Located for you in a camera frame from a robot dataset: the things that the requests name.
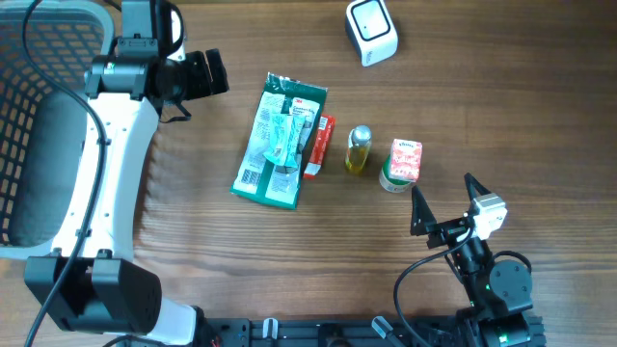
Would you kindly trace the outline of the yellow liquid bottle silver cap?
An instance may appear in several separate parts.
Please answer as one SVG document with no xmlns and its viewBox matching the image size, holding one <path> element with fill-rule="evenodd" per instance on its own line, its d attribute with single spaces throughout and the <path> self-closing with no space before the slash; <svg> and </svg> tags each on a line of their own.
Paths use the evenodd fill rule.
<svg viewBox="0 0 617 347">
<path fill-rule="evenodd" d="M 372 145 L 372 133 L 368 126 L 358 125 L 348 137 L 345 165 L 348 172 L 359 174 L 366 163 Z"/>
</svg>

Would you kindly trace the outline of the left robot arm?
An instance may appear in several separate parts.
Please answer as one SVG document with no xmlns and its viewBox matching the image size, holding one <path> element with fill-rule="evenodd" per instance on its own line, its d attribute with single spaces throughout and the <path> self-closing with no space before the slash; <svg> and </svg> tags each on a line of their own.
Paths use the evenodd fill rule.
<svg viewBox="0 0 617 347">
<path fill-rule="evenodd" d="M 133 218 L 148 146 L 162 109 L 225 93 L 218 50 L 183 51 L 184 20 L 169 1 L 125 1 L 122 33 L 94 57 L 77 103 L 86 137 L 63 223 L 46 255 L 30 256 L 24 280 L 44 318 L 70 332 L 115 342 L 217 346 L 199 307 L 162 293 L 160 279 L 133 261 Z"/>
</svg>

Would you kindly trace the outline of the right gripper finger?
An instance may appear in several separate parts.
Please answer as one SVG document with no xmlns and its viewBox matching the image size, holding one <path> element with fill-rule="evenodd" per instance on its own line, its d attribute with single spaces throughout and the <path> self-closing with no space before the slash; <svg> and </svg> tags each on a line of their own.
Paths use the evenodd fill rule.
<svg viewBox="0 0 617 347">
<path fill-rule="evenodd" d="M 410 233 L 414 236 L 421 236 L 434 232 L 437 220 L 418 186 L 412 188 L 412 203 Z"/>
<path fill-rule="evenodd" d="M 491 191 L 482 185 L 471 173 L 466 173 L 464 180 L 470 200 L 491 194 Z"/>
</svg>

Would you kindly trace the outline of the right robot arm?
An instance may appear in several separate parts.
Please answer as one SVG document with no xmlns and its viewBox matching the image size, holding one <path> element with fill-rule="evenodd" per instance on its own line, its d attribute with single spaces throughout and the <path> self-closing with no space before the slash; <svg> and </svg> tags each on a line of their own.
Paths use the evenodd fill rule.
<svg viewBox="0 0 617 347">
<path fill-rule="evenodd" d="M 507 215 L 505 201 L 483 186 L 471 173 L 465 175 L 469 209 L 463 216 L 438 222 L 425 197 L 412 189 L 410 233 L 428 237 L 427 247 L 444 247 L 446 259 L 464 286 L 469 307 L 454 316 L 453 344 L 462 346 L 544 346 L 542 318 L 530 313 L 532 266 L 514 251 L 494 253 L 491 234 Z"/>
</svg>

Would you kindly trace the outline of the pink tissue pack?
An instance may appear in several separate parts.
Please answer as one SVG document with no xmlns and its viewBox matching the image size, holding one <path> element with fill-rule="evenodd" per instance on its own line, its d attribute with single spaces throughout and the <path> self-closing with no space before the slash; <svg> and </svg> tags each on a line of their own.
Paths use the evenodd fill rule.
<svg viewBox="0 0 617 347">
<path fill-rule="evenodd" d="M 389 176 L 416 182 L 419 179 L 422 151 L 420 142 L 394 139 L 390 148 Z"/>
</svg>

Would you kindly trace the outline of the light teal small packet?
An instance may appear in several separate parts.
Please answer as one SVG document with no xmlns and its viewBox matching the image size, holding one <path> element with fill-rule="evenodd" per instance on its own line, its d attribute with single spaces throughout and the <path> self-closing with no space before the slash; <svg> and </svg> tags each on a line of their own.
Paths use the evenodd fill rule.
<svg viewBox="0 0 617 347">
<path fill-rule="evenodd" d="M 269 120 L 269 147 L 264 151 L 264 157 L 276 166 L 298 169 L 298 145 L 304 123 L 303 116 L 272 114 Z"/>
</svg>

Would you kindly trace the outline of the green lid white jar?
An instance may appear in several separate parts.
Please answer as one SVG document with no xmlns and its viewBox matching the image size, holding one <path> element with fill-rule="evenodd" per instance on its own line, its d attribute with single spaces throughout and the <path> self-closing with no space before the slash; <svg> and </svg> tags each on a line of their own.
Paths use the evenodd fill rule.
<svg viewBox="0 0 617 347">
<path fill-rule="evenodd" d="M 389 167 L 390 167 L 390 156 L 387 157 L 386 161 L 384 162 L 382 166 L 382 169 L 380 170 L 380 174 L 379 174 L 379 182 L 386 191 L 391 192 L 391 193 L 404 193 L 411 186 L 415 184 L 413 180 L 408 181 L 408 180 L 400 180 L 400 179 L 391 178 L 389 176 Z"/>
</svg>

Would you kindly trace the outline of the red snack packet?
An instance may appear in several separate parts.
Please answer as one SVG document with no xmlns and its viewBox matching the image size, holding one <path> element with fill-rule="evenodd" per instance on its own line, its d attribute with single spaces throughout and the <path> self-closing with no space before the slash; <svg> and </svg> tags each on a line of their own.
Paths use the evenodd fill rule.
<svg viewBox="0 0 617 347">
<path fill-rule="evenodd" d="M 329 143 L 335 128 L 335 118 L 330 115 L 322 115 L 319 120 L 316 139 L 311 156 L 303 173 L 303 178 L 314 179 L 324 162 Z"/>
</svg>

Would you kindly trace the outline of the green 3M gloves package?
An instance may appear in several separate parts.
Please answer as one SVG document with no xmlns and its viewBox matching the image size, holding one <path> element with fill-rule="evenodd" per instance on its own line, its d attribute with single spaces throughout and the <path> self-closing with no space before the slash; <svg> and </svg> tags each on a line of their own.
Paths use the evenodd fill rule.
<svg viewBox="0 0 617 347">
<path fill-rule="evenodd" d="M 267 75 L 237 177 L 230 191 L 243 198 L 280 208 L 297 207 L 302 181 L 303 156 L 318 127 L 328 89 L 289 77 Z M 298 169 L 276 166 L 263 155 L 269 147 L 272 114 L 303 116 L 297 159 Z"/>
</svg>

